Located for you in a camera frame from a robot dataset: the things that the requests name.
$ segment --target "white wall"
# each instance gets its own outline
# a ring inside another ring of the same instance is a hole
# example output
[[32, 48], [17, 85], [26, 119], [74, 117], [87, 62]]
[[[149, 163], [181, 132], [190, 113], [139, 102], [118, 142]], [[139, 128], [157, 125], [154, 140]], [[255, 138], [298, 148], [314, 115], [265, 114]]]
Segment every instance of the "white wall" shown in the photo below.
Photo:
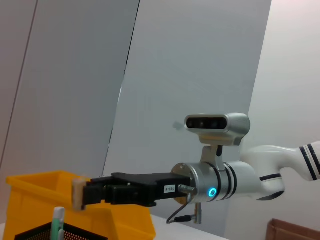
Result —
[[[320, 1], [272, 1], [243, 151], [297, 148], [320, 140]], [[264, 240], [272, 218], [320, 230], [320, 182], [281, 172], [286, 192], [272, 201], [233, 199], [225, 237]]]

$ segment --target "white table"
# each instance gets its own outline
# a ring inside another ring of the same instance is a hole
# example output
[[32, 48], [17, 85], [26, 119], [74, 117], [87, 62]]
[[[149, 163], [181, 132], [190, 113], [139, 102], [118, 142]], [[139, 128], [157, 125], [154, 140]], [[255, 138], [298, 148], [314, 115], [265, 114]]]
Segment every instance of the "white table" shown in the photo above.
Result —
[[[179, 223], [166, 224], [166, 220], [152, 216], [153, 225], [156, 231], [155, 240], [226, 240], [225, 238], [209, 234]], [[5, 224], [0, 224], [0, 240], [2, 240]]]

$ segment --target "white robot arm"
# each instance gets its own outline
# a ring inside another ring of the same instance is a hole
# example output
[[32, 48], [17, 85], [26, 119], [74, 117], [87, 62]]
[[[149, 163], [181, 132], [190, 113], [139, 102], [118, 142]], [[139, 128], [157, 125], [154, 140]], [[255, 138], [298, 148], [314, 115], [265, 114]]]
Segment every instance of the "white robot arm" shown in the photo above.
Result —
[[191, 178], [189, 188], [181, 189], [189, 194], [189, 201], [181, 197], [175, 200], [183, 204], [182, 208], [196, 204], [195, 223], [201, 222], [201, 213], [197, 212], [203, 202], [236, 197], [268, 201], [280, 197], [285, 192], [280, 174], [283, 168], [294, 169], [307, 181], [320, 178], [320, 142], [295, 149], [258, 146], [242, 154], [240, 161], [223, 162], [223, 146], [240, 145], [250, 130], [250, 120], [245, 114], [190, 115], [185, 119], [185, 128], [207, 145], [203, 147], [200, 162], [179, 163], [172, 169], [172, 173]]
[[[182, 206], [167, 223], [201, 223], [201, 204], [236, 197], [251, 197], [268, 201], [280, 197], [285, 185], [280, 174], [283, 168], [294, 169], [303, 179], [320, 178], [320, 142], [300, 148], [258, 146], [238, 159], [224, 162], [223, 147], [239, 146], [250, 130], [250, 120], [242, 113], [189, 115], [185, 129], [197, 134], [202, 149], [200, 161], [179, 163], [171, 173], [126, 174], [113, 173], [109, 177], [94, 178], [88, 182], [74, 181], [73, 208], [101, 201], [114, 205], [137, 204], [154, 207], [156, 201], [175, 199]], [[174, 218], [188, 204], [195, 204], [195, 214]]]
[[294, 169], [303, 179], [315, 181], [320, 178], [320, 142], [299, 148], [284, 148], [264, 145], [250, 149], [241, 156], [241, 161], [249, 164], [261, 180], [260, 191], [254, 194], [257, 200], [272, 200], [285, 192], [280, 174], [283, 168]]

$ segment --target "green and white marker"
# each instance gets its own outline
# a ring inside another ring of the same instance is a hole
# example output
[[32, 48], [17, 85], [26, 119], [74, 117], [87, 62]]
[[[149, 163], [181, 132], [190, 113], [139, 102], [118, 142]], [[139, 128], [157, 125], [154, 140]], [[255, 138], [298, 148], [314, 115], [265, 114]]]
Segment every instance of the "green and white marker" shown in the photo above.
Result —
[[55, 207], [51, 224], [50, 240], [64, 239], [65, 208]]

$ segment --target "black mesh basket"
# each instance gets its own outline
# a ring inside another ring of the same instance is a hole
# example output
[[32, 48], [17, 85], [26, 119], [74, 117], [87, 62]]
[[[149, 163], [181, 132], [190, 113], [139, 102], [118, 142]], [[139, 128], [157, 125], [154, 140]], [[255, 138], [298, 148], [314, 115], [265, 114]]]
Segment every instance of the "black mesh basket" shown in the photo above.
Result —
[[[64, 224], [64, 240], [108, 240], [81, 228]], [[15, 236], [15, 240], [50, 240], [51, 222]]]

